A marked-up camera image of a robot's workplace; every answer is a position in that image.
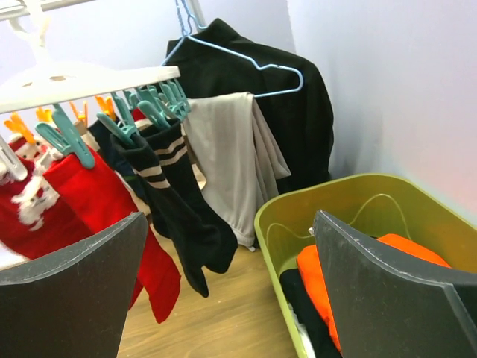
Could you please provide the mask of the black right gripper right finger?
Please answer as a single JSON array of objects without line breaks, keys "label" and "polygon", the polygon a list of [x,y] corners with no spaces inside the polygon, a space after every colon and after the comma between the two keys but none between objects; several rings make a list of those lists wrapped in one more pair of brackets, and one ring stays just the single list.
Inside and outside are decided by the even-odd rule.
[{"label": "black right gripper right finger", "polygon": [[323,210],[313,229],[343,357],[476,356],[476,274],[411,256]]}]

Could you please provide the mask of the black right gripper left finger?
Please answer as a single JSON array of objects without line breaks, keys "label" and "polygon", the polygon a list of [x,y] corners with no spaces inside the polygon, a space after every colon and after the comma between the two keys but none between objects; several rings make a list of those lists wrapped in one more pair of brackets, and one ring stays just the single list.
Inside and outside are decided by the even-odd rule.
[{"label": "black right gripper left finger", "polygon": [[116,357],[148,221],[103,231],[1,271],[2,357]]}]

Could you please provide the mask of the red black santa sock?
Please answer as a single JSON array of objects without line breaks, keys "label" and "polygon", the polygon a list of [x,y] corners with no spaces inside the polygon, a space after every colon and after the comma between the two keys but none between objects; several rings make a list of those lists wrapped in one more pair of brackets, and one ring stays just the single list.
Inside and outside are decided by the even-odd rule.
[{"label": "red black santa sock", "polygon": [[[43,176],[86,226],[97,233],[135,213],[138,208],[120,177],[98,154],[92,155],[95,166],[91,169],[69,154],[54,161]],[[180,294],[180,278],[173,259],[148,228],[131,302],[134,303],[145,289],[154,317],[160,324],[174,309]]]}]

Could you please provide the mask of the black striped sock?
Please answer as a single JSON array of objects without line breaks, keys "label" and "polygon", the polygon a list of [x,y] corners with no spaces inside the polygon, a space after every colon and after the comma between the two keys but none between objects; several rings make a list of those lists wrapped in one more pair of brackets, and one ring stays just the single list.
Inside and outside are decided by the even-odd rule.
[{"label": "black striped sock", "polygon": [[189,285],[201,296],[209,296],[203,268],[220,244],[218,230],[204,224],[167,180],[158,156],[140,135],[133,136],[137,148],[128,148],[117,137],[111,143],[139,176],[151,210],[156,232],[169,238],[176,249]]},{"label": "black striped sock", "polygon": [[220,244],[206,267],[215,273],[227,272],[238,247],[231,227],[205,201],[189,158],[187,141],[180,121],[175,119],[169,128],[159,130],[151,125],[140,134],[158,156],[165,176],[178,195],[201,218],[218,230]]}]

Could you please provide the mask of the white clothes peg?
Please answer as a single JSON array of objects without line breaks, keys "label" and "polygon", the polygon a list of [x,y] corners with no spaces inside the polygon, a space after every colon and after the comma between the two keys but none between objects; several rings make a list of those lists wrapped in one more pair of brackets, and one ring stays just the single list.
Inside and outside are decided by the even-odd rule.
[{"label": "white clothes peg", "polygon": [[28,176],[28,170],[2,137],[0,137],[0,143],[1,160],[4,162],[8,171],[12,174],[15,180],[23,181]]}]

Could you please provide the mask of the teal clothes peg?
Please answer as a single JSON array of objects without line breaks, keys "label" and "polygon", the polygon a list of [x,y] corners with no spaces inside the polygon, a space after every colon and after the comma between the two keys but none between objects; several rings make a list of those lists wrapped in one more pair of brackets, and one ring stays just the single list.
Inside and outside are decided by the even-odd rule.
[{"label": "teal clothes peg", "polygon": [[139,103],[137,104],[137,107],[139,108],[139,110],[159,130],[165,130],[167,128],[170,128],[171,125],[169,124],[165,115],[159,111],[160,106],[157,104],[158,99],[155,98],[148,89],[141,89],[139,87],[136,87],[135,91],[139,98]]},{"label": "teal clothes peg", "polygon": [[53,104],[52,120],[55,128],[45,122],[36,125],[37,133],[63,156],[74,154],[86,169],[95,166],[95,158],[89,147],[59,104]]},{"label": "teal clothes peg", "polygon": [[133,136],[137,136],[139,132],[126,101],[116,92],[111,92],[106,100],[101,96],[95,98],[99,104],[106,105],[106,110],[97,113],[97,120],[128,148],[137,148]]}]

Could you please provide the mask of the white round sock hanger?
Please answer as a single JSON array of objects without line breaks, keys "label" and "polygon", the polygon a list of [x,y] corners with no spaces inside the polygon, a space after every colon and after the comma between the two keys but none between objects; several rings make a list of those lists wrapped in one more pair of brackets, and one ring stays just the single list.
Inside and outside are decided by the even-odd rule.
[{"label": "white round sock hanger", "polygon": [[180,77],[176,66],[114,70],[91,63],[54,61],[45,47],[50,19],[41,3],[23,1],[22,5],[36,25],[35,31],[27,32],[20,25],[20,13],[2,15],[1,20],[8,21],[14,34],[30,46],[36,65],[1,84],[1,113],[128,90]]}]

